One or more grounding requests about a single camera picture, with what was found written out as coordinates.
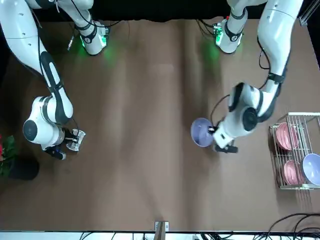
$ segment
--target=green leaves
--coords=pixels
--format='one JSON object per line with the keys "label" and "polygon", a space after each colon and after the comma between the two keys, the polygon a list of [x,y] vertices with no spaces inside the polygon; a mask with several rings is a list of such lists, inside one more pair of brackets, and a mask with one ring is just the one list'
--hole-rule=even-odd
{"label": "green leaves", "polygon": [[2,143],[2,161],[0,161],[0,176],[7,177],[18,155],[14,136],[7,137]]}
{"label": "green leaves", "polygon": [[3,141],[2,146],[3,146],[2,156],[4,161],[18,155],[14,136],[11,135],[7,137]]}

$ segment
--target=pink bowl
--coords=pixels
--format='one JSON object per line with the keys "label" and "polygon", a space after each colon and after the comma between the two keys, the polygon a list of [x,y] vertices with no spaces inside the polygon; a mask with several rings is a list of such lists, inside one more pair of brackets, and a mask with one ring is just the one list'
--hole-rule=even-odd
{"label": "pink bowl", "polygon": [[298,185],[302,184],[305,181],[305,178],[302,175],[301,169],[298,168],[296,173],[295,162],[289,160],[285,163],[282,169],[282,177],[284,181],[289,185]]}
{"label": "pink bowl", "polygon": [[[290,131],[292,133],[292,144],[293,148],[298,146],[298,133],[293,126],[290,126]],[[292,150],[290,143],[290,132],[288,124],[286,122],[280,123],[276,129],[276,143],[284,150]]]}

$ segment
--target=white arm segment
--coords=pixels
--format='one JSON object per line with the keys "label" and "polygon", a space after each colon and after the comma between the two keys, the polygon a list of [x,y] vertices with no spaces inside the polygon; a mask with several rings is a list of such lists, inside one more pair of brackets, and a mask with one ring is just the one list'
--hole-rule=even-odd
{"label": "white arm segment", "polygon": [[248,19],[246,7],[265,3],[267,0],[227,0],[231,11],[229,19],[221,22],[222,34],[216,44],[225,53],[233,53],[242,37],[242,31]]}
{"label": "white arm segment", "polygon": [[37,26],[26,1],[1,0],[0,25],[12,53],[24,65],[40,74],[43,71],[44,82],[51,93],[34,100],[31,114],[23,125],[24,136],[32,143],[41,144],[43,149],[60,144],[64,133],[55,123],[67,123],[73,115],[73,106],[52,57],[38,37]]}
{"label": "white arm segment", "polygon": [[100,22],[94,21],[90,12],[88,11],[88,9],[92,8],[94,0],[73,0],[73,2],[80,11],[81,15],[71,0],[57,1],[58,6],[62,8],[74,21],[76,29],[81,34],[81,39],[85,50],[90,55],[97,55],[107,45],[105,39],[106,35],[109,33],[109,30]]}
{"label": "white arm segment", "polygon": [[263,10],[258,40],[270,62],[265,91],[239,83],[229,97],[229,113],[218,125],[213,137],[225,148],[237,137],[253,132],[258,123],[273,113],[285,80],[291,50],[291,34],[303,0],[269,0]]}

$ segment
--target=dish rack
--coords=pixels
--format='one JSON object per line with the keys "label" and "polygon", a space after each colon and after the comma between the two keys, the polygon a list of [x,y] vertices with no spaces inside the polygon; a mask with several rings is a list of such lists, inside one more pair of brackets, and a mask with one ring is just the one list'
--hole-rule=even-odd
{"label": "dish rack", "polygon": [[[281,123],[287,123],[291,150],[284,150],[276,141],[277,128]],[[302,163],[306,155],[320,150],[320,112],[289,112],[281,117],[276,124],[269,127],[270,150],[276,181],[280,189],[312,190],[320,186],[312,184],[302,170]],[[296,175],[302,172],[303,178],[298,177],[298,184],[290,185],[285,182],[282,171],[286,162],[293,160]]]}

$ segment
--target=blue bowl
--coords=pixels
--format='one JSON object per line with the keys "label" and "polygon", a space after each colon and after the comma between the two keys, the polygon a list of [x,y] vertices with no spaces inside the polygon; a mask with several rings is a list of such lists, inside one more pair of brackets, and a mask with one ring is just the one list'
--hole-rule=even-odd
{"label": "blue bowl", "polygon": [[314,185],[320,186],[320,156],[310,153],[303,159],[302,169],[305,177]]}

